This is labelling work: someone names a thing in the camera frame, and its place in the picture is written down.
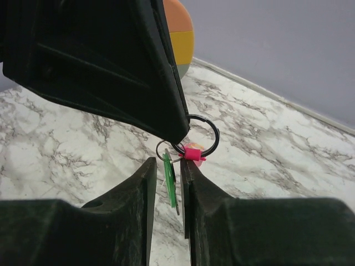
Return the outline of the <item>aluminium table frame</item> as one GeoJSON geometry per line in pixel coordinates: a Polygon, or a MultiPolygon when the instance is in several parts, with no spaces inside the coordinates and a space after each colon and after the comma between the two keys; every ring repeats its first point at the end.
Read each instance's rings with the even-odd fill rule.
{"type": "Polygon", "coordinates": [[[268,98],[270,98],[272,100],[275,100],[275,101],[278,101],[280,103],[283,103],[283,104],[285,104],[285,105],[287,105],[287,106],[289,106],[289,107],[291,107],[291,108],[293,108],[293,109],[295,109],[295,110],[297,110],[299,112],[302,112],[302,113],[304,113],[304,114],[306,114],[308,116],[311,116],[311,117],[313,117],[313,118],[315,118],[315,119],[317,119],[317,120],[319,120],[319,121],[321,121],[323,123],[326,123],[329,126],[333,126],[333,127],[337,128],[339,130],[342,130],[342,131],[348,133],[348,134],[354,135],[354,129],[352,129],[352,128],[348,127],[348,126],[342,125],[341,123],[336,122],[335,120],[329,119],[329,118],[327,118],[327,117],[325,117],[325,116],[323,116],[321,114],[318,114],[318,113],[312,111],[311,109],[305,108],[305,107],[303,107],[301,105],[298,105],[298,104],[296,104],[294,102],[291,102],[291,101],[285,99],[284,97],[281,97],[281,96],[279,96],[279,95],[277,95],[277,94],[275,94],[275,93],[263,88],[262,86],[259,86],[259,85],[255,84],[255,83],[253,83],[253,82],[251,82],[251,81],[249,81],[247,79],[244,79],[244,78],[242,78],[242,77],[240,77],[238,75],[235,75],[235,74],[233,74],[233,73],[231,73],[231,72],[229,72],[229,71],[227,71],[225,69],[222,69],[222,68],[220,68],[218,66],[215,66],[215,65],[213,65],[211,63],[208,63],[208,62],[203,61],[201,59],[198,59],[196,57],[193,57],[192,61],[195,64],[202,66],[203,68],[209,69],[210,71],[213,71],[213,72],[217,73],[218,75],[224,76],[225,78],[228,78],[228,79],[230,79],[230,80],[232,80],[232,81],[234,81],[234,82],[236,82],[238,84],[241,84],[241,85],[243,85],[243,86],[245,86],[245,87],[247,87],[247,88],[249,88],[249,89],[251,89],[251,90],[253,90],[253,91],[257,92],[257,93],[260,93],[260,94],[262,94],[262,95],[264,95],[264,96],[266,96],[266,97],[268,97],[268,98]]]}

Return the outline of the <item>green key tag with key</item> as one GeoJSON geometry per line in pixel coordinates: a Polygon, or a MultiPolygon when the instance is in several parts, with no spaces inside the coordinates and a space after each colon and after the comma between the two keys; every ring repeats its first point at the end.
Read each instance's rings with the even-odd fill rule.
{"type": "Polygon", "coordinates": [[[168,149],[165,149],[162,154],[159,153],[159,147],[161,144],[166,143],[165,140],[158,142],[155,152],[157,157],[162,160],[164,166],[164,179],[166,184],[166,190],[168,192],[169,201],[171,208],[176,210],[176,214],[180,215],[178,198],[176,194],[176,174],[174,169],[174,164],[181,160],[181,157],[173,160],[168,149]]]}

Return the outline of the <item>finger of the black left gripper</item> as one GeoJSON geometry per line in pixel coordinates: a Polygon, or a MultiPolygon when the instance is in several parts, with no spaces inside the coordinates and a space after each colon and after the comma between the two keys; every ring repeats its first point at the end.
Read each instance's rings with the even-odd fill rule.
{"type": "Polygon", "coordinates": [[[162,1],[3,1],[5,77],[171,143],[190,120],[162,1]]]}

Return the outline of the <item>pink strap keyring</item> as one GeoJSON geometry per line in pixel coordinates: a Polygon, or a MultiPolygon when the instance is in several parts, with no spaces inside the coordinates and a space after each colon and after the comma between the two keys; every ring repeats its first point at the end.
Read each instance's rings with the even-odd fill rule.
{"type": "Polygon", "coordinates": [[[192,122],[190,132],[178,144],[171,144],[171,147],[180,158],[190,160],[200,167],[216,151],[220,143],[220,130],[202,115],[189,114],[187,118],[192,122]]]}

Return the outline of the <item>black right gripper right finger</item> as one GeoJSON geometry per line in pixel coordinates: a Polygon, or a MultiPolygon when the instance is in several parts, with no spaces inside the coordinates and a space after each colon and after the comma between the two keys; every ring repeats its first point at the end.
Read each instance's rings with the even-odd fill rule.
{"type": "Polygon", "coordinates": [[[353,265],[354,213],[335,198],[239,199],[182,160],[192,265],[353,265]]]}

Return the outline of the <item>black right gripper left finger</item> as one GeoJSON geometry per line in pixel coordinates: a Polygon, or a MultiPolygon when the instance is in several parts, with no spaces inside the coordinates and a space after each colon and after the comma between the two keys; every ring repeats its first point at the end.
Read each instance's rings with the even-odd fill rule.
{"type": "Polygon", "coordinates": [[[61,199],[1,202],[2,265],[148,265],[157,163],[75,207],[61,199]]]}

